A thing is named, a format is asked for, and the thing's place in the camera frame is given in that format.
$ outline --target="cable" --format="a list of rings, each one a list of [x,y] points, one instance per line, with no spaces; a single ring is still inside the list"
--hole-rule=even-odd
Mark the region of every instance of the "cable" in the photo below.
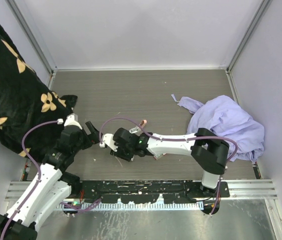
[[[217,197],[217,203],[220,204],[220,202],[221,202],[221,194],[219,192],[219,196]]]
[[[66,202],[61,202],[62,205],[64,206],[67,206],[68,208],[70,209],[74,209],[78,212],[78,214],[82,214],[82,213],[86,213],[86,212],[89,212],[91,211],[92,209],[96,208],[100,203],[101,203],[102,199],[101,198],[98,198],[97,200],[95,200],[90,206],[88,206],[86,209],[80,209],[80,208],[77,208],[75,206],[72,206]]]
[[[215,211],[217,204],[218,204],[218,198],[219,198],[219,194],[220,194],[220,186],[221,186],[221,177],[219,179],[219,182],[217,184],[217,190],[216,190],[216,198],[215,198],[215,202],[214,202],[214,206],[210,212],[210,216],[212,216],[213,212]]]
[[[0,240],[4,240],[5,238],[5,235],[6,235],[6,232],[7,232],[7,229],[10,225],[10,223],[12,222],[12,220],[14,219],[14,217],[17,215],[17,213],[20,211],[20,209],[23,207],[23,205],[26,203],[26,201],[30,198],[30,196],[32,195],[32,193],[36,190],[37,186],[39,185],[39,182],[41,181],[41,176],[42,176],[42,173],[41,173],[41,169],[40,169],[40,166],[39,164],[37,163],[37,161],[29,154],[29,152],[27,151],[26,149],[26,146],[25,146],[25,141],[26,141],[26,138],[28,137],[28,135],[30,133],[32,133],[34,130],[42,127],[42,126],[45,126],[45,125],[49,125],[49,124],[57,124],[58,121],[55,120],[55,121],[47,121],[47,122],[43,122],[43,123],[40,123],[36,126],[34,126],[33,128],[31,128],[29,131],[27,131],[27,133],[23,136],[22,138],[22,142],[21,142],[21,145],[22,145],[22,149],[23,151],[25,152],[25,154],[28,156],[28,158],[31,160],[31,162],[34,164],[34,166],[36,167],[37,169],[37,174],[38,174],[38,177],[37,177],[37,180],[33,186],[33,188],[30,190],[30,192],[26,195],[26,197],[24,198],[24,200],[19,204],[19,206],[15,209],[14,213],[11,215],[11,217],[8,219],[8,221],[6,222],[3,230],[2,230],[2,233],[1,233],[1,236],[0,236]],[[98,204],[101,202],[101,199],[99,198],[98,200],[96,200],[94,203],[92,203],[89,207],[87,207],[86,209],[82,210],[82,212],[88,212],[92,209],[94,209],[95,207],[98,206]]]
[[[82,205],[82,201],[83,201],[83,197],[85,195],[85,191],[84,190],[81,190],[80,191],[80,204]]]
[[[206,198],[206,199],[200,200],[199,202],[208,201],[208,200],[210,200],[211,198],[212,198],[212,197],[209,197],[209,198]]]
[[[130,118],[127,118],[127,117],[120,117],[120,116],[117,116],[117,117],[113,117],[109,120],[107,120],[105,123],[103,123],[103,125],[101,126],[101,129],[100,129],[100,132],[99,132],[99,140],[100,140],[100,143],[102,144],[102,130],[103,128],[111,121],[113,120],[117,120],[117,119],[121,119],[121,120],[127,120],[131,123],[133,123],[134,125],[138,126],[142,132],[144,132],[145,135],[147,135],[149,138],[152,138],[152,139],[155,139],[155,140],[160,140],[160,141],[168,141],[168,142],[187,142],[187,141],[193,141],[193,140],[205,140],[205,139],[218,139],[218,140],[224,140],[224,141],[227,141],[227,142],[230,142],[232,144],[234,144],[235,146],[235,149],[233,151],[233,153],[228,157],[227,160],[230,160],[234,157],[234,155],[237,153],[238,149],[239,149],[239,146],[238,144],[230,139],[230,138],[227,138],[227,137],[223,137],[223,136],[196,136],[196,137],[191,137],[191,138],[188,138],[188,139],[184,139],[184,138],[179,138],[179,139],[174,139],[174,138],[159,138],[157,136],[153,136],[151,135],[150,133],[148,133],[142,126],[140,126],[137,122],[135,122],[134,120],[130,119]]]

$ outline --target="black cloth with floral pattern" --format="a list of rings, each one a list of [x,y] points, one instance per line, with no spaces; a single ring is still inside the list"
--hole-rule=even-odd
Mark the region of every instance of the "black cloth with floral pattern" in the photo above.
[[[21,142],[32,127],[47,121],[66,119],[73,112],[77,96],[50,91],[25,63],[18,49],[0,25],[0,142],[25,156]],[[38,162],[60,137],[62,125],[50,124],[34,130],[25,147]]]

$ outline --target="wire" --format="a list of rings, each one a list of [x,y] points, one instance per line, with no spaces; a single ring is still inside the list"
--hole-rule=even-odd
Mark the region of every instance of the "wire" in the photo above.
[[[66,202],[61,202],[62,205],[64,206],[67,206],[68,208],[70,209],[74,209],[78,212],[78,214],[82,214],[82,213],[86,213],[86,212],[89,212],[91,211],[92,209],[96,208],[100,203],[101,203],[102,199],[101,198],[98,198],[97,200],[95,200],[90,206],[88,206],[86,209],[80,209],[80,208],[77,208],[75,206],[72,206]]]
[[[82,205],[82,201],[83,201],[83,197],[84,197],[84,195],[85,195],[85,191],[84,190],[81,190],[80,191],[80,204]]]
[[[105,123],[103,123],[103,125],[101,126],[101,129],[100,129],[100,132],[99,132],[99,140],[100,140],[100,143],[102,144],[103,141],[102,141],[102,130],[103,128],[111,121],[113,120],[117,120],[117,119],[121,119],[121,120],[126,120],[126,121],[129,121],[131,123],[133,123],[134,125],[138,126],[142,132],[144,132],[145,135],[147,135],[149,138],[152,138],[152,139],[155,139],[155,140],[160,140],[160,141],[168,141],[168,142],[187,142],[187,141],[193,141],[193,140],[205,140],[205,139],[217,139],[217,140],[224,140],[224,141],[227,141],[227,142],[230,142],[234,145],[235,149],[233,151],[233,153],[228,157],[228,161],[230,159],[232,159],[235,154],[237,153],[238,149],[239,149],[239,146],[238,144],[230,139],[230,138],[227,138],[227,137],[223,137],[223,136],[195,136],[195,137],[191,137],[191,138],[188,138],[188,139],[185,139],[185,138],[177,138],[177,139],[174,139],[174,138],[160,138],[160,137],[157,137],[157,136],[153,136],[151,135],[150,133],[148,133],[142,126],[140,126],[136,121],[130,119],[130,118],[127,118],[127,117],[120,117],[120,116],[117,116],[117,117],[113,117],[109,120],[107,120]]]
[[[219,196],[217,197],[217,201],[218,201],[218,203],[221,202],[221,194],[220,194],[220,192],[219,192]]]
[[[216,198],[215,198],[215,202],[214,202],[214,206],[210,212],[210,216],[212,216],[212,214],[214,213],[216,207],[217,207],[217,204],[218,204],[218,196],[220,194],[220,186],[221,186],[221,177],[219,179],[219,182],[217,184],[217,190],[216,190]]]
[[[209,198],[206,198],[206,199],[200,200],[199,202],[208,201],[208,200],[210,200],[211,198],[212,198],[212,197],[209,197]]]

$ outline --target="black bracket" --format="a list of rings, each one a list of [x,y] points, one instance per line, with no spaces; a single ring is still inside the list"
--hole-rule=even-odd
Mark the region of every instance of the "black bracket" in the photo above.
[[[84,201],[93,203],[102,198],[104,204],[115,204],[119,198],[124,204],[130,201],[135,204],[155,203],[160,194],[165,204],[193,203],[196,198],[207,198],[200,186],[200,181],[192,180],[82,181]],[[219,192],[222,198],[230,197],[227,182],[221,182]]]
[[[138,136],[120,127],[113,135],[113,140],[118,148],[116,151],[111,150],[110,154],[115,157],[130,162],[134,155],[140,157],[153,156],[147,150],[149,137],[144,133]]]
[[[9,218],[0,214],[0,237],[8,222]],[[11,221],[9,228],[5,232],[4,240],[35,240],[38,233],[35,230],[36,223],[33,222],[29,227],[21,224],[21,222]]]
[[[88,135],[84,129],[78,126],[69,125],[61,132],[60,138],[56,141],[55,146],[45,154],[43,164],[50,164],[55,169],[65,172],[74,162],[75,155],[80,151],[98,144],[99,131],[88,121],[85,123],[90,130]]]
[[[217,135],[205,128],[199,128],[195,135],[197,137],[217,137]],[[203,170],[215,175],[225,173],[229,152],[229,144],[226,141],[219,139],[196,140],[191,150],[191,156]]]
[[[80,177],[69,173],[65,172],[60,178],[60,181],[63,181],[67,183],[69,186],[71,186],[71,196],[76,196],[79,194],[80,190],[82,189],[82,183],[80,182]]]

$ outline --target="silver metal panel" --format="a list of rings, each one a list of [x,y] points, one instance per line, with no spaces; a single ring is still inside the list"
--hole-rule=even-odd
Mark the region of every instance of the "silver metal panel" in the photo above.
[[[264,200],[222,201],[199,210],[53,212],[37,240],[275,240]]]
[[[233,199],[278,199],[271,180],[227,180],[230,197]]]

